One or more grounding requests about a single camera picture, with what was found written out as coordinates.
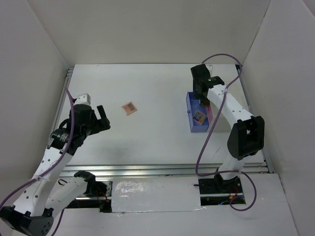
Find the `peach four-pan palette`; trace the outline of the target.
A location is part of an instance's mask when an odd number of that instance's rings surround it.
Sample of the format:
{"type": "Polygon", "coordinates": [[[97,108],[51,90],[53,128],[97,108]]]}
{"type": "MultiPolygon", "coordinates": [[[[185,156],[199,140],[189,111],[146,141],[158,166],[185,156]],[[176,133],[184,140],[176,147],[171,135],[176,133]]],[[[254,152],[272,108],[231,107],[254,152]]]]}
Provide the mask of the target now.
{"type": "Polygon", "coordinates": [[[126,113],[127,116],[131,115],[132,113],[137,111],[136,106],[133,102],[128,102],[122,106],[122,109],[126,113]]]}

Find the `pink drawer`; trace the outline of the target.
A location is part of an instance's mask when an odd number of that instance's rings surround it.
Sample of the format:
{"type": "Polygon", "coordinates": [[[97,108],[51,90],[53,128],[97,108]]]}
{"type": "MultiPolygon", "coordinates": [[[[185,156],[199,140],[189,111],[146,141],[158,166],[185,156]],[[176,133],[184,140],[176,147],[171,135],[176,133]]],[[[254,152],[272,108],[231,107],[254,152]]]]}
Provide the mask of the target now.
{"type": "Polygon", "coordinates": [[[213,112],[210,106],[206,107],[206,113],[207,113],[208,122],[211,124],[211,122],[214,119],[214,116],[213,116],[213,112]]]}

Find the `colourful square eyeshadow palette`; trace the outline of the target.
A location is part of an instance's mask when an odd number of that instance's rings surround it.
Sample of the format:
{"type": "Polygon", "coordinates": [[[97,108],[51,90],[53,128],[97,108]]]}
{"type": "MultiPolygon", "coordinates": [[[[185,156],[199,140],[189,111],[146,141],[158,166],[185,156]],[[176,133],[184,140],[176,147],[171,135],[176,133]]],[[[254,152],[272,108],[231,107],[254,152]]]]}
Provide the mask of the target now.
{"type": "Polygon", "coordinates": [[[194,115],[192,116],[193,121],[197,122],[198,124],[202,125],[204,121],[207,119],[207,115],[199,110],[197,110],[194,115]]]}

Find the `brown long eyeshadow palette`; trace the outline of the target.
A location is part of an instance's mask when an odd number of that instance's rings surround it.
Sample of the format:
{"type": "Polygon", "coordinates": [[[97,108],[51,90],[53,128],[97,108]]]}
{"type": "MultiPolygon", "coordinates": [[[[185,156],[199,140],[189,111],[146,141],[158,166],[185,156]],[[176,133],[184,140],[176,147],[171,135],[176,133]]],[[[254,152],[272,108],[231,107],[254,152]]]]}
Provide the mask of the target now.
{"type": "Polygon", "coordinates": [[[200,107],[209,107],[210,106],[210,101],[209,100],[199,100],[199,106],[200,107]]]}

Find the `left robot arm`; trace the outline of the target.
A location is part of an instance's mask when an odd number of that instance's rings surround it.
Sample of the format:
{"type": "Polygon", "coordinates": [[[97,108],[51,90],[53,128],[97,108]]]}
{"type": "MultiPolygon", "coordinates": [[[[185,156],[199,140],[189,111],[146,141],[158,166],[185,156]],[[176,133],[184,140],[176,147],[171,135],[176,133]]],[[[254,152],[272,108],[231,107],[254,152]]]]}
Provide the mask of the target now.
{"type": "Polygon", "coordinates": [[[71,107],[69,117],[52,132],[43,159],[32,179],[22,185],[20,197],[11,206],[1,203],[0,218],[6,225],[27,236],[45,236],[55,217],[79,195],[106,197],[110,186],[83,170],[77,171],[60,190],[51,192],[85,139],[110,129],[103,106],[97,110],[100,118],[88,104],[71,107]]]}

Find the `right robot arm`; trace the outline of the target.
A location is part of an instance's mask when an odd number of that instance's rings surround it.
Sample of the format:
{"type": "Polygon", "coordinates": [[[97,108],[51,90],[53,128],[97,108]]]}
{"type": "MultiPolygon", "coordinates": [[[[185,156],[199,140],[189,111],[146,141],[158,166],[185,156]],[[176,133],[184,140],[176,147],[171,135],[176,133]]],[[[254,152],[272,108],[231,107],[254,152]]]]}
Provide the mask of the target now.
{"type": "Polygon", "coordinates": [[[210,184],[211,189],[223,193],[235,184],[249,158],[263,149],[265,121],[247,111],[219,76],[211,76],[206,65],[192,67],[191,74],[194,99],[212,102],[218,108],[217,115],[224,116],[231,127],[227,140],[229,154],[213,173],[210,184]]]}

